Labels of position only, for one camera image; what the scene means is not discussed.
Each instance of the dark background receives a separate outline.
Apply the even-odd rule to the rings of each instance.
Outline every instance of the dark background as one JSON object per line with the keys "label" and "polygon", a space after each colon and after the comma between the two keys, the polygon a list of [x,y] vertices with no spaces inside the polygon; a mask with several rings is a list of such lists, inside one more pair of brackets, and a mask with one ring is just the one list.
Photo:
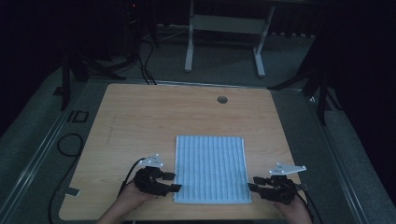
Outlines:
{"label": "dark background", "polygon": [[[317,1],[318,6],[274,2],[279,6],[271,32],[322,32],[321,43],[327,49],[323,54],[332,65],[331,86],[395,202],[395,4],[366,0],[349,1],[348,7],[325,7],[321,5],[328,3],[325,1]],[[188,24],[188,1],[157,3],[158,23]],[[59,68],[66,50],[77,49],[93,59],[109,59],[112,52],[120,51],[125,32],[121,4],[93,0],[1,2],[0,135],[42,81]],[[214,6],[211,2],[200,4],[202,8]],[[220,13],[260,17],[260,10],[249,14],[244,7],[248,6],[234,4]]]}

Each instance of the floor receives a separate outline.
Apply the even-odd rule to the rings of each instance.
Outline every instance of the floor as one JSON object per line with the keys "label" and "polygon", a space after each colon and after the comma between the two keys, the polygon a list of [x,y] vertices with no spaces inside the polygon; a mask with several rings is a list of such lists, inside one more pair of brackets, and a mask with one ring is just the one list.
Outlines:
{"label": "floor", "polygon": [[[294,76],[314,40],[304,36],[269,35],[262,53],[267,76],[261,78],[256,76],[251,50],[255,38],[226,37],[197,33],[192,71],[186,73],[183,69],[186,29],[162,28],[160,47],[154,49],[147,69],[158,84],[265,89]],[[149,52],[150,46],[142,45],[143,60]],[[127,77],[117,82],[145,84],[138,65],[117,71],[117,74]],[[56,143],[75,132],[84,140],[87,138],[106,86],[113,82],[116,81],[93,73],[87,83],[72,79],[72,101],[65,111],[59,110],[61,97],[52,95],[62,83],[61,70],[43,82],[0,139],[1,223],[94,222],[66,222],[57,215],[64,189],[72,177],[72,172],[67,171],[73,159],[63,157]],[[316,116],[315,98],[307,99],[300,94],[304,83],[305,80],[272,93],[292,156],[296,163],[309,167],[308,172],[301,173],[301,179],[309,186],[321,218],[325,223],[392,223],[396,219],[395,208],[347,116],[329,101],[330,110],[325,113],[327,125],[321,125]],[[68,117],[72,111],[89,112],[89,117],[86,122],[71,122]],[[79,148],[77,141],[68,140],[63,144],[71,150]],[[284,223],[284,220],[249,222]]]}

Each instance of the forearm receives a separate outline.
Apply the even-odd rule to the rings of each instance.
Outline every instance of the forearm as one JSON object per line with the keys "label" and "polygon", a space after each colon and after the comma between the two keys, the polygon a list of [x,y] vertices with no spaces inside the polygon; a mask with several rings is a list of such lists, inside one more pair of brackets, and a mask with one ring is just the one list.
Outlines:
{"label": "forearm", "polygon": [[289,224],[312,224],[304,203],[297,197],[289,205],[274,203],[274,207],[282,213]]}
{"label": "forearm", "polygon": [[[137,208],[138,203],[132,205],[132,207]],[[130,210],[125,209],[124,202],[122,200],[116,200],[111,206],[106,210],[106,212],[99,218],[96,224],[119,224],[130,214]]]}

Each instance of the wooden table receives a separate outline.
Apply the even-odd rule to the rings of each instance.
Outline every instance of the wooden table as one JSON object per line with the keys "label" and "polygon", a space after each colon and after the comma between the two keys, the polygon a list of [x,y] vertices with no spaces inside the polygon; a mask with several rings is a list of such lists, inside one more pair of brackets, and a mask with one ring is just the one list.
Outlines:
{"label": "wooden table", "polygon": [[[228,102],[220,104],[219,96],[227,97]],[[116,199],[131,166],[142,157],[159,153],[162,170],[174,172],[178,134],[243,137],[251,183],[253,176],[269,177],[268,171],[278,161],[293,164],[268,90],[111,84],[70,184],[80,194],[65,196],[60,218],[99,218]],[[297,174],[289,178],[300,183]],[[282,218],[259,194],[252,193],[252,200],[248,204],[185,204],[174,203],[168,194],[146,202],[129,219]]]}

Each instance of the gray mat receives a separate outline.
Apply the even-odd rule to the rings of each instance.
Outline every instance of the gray mat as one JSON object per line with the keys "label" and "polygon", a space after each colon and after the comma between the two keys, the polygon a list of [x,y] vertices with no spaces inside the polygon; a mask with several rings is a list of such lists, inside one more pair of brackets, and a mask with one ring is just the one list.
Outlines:
{"label": "gray mat", "polygon": [[0,204],[61,113],[61,98],[52,95],[56,83],[61,76],[49,76],[0,138]]}
{"label": "gray mat", "polygon": [[[66,122],[58,139],[68,133],[78,133],[86,139],[105,88],[105,83],[87,84],[72,108],[76,111],[89,112],[87,122]],[[275,92],[274,100],[293,158],[297,164],[306,165],[308,168],[306,172],[301,173],[301,179],[310,186],[309,192],[315,200],[322,218],[326,223],[354,223],[338,180],[332,171],[332,165],[328,160],[326,146],[321,141],[318,127],[309,113],[305,98],[295,91],[287,91]],[[61,147],[71,154],[76,153],[78,141],[76,138],[70,137],[63,141]],[[56,145],[52,146],[11,223],[48,222],[47,207],[50,197],[72,162],[72,158],[66,158],[57,151]],[[64,188],[68,186],[70,178],[71,175],[64,181],[63,187],[52,204],[52,218],[55,223],[64,223],[58,218],[58,213],[64,198]],[[267,223],[269,221],[256,220],[256,222]]]}
{"label": "gray mat", "polygon": [[[258,77],[254,63],[252,42],[196,41],[193,54],[192,71],[186,73],[184,64],[187,42],[182,36],[160,42],[160,48],[154,49],[148,61],[148,70],[156,80],[204,83],[235,86],[273,86],[293,77],[314,38],[270,35],[266,38],[262,60],[266,77]],[[150,47],[142,45],[142,60],[149,56]],[[128,78],[141,78],[138,66],[119,74]],[[302,82],[290,88],[301,89]]]}

